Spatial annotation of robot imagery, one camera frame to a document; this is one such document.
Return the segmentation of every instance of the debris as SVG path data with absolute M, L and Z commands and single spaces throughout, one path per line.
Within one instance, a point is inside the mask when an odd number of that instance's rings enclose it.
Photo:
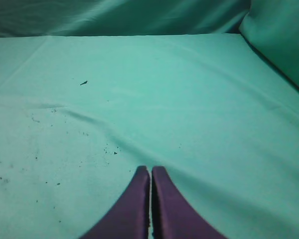
M 80 86 L 85 85 L 86 83 L 88 83 L 88 81 L 83 82 L 82 84 L 80 84 Z

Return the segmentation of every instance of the green sheet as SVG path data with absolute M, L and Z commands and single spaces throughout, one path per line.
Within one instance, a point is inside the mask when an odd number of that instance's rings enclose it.
M 0 37 L 237 32 L 250 0 L 0 0 Z
M 253 0 L 240 30 L 299 86 L 299 0 Z
M 77 238 L 139 165 L 229 239 L 299 239 L 299 92 L 242 36 L 0 39 L 0 239 Z

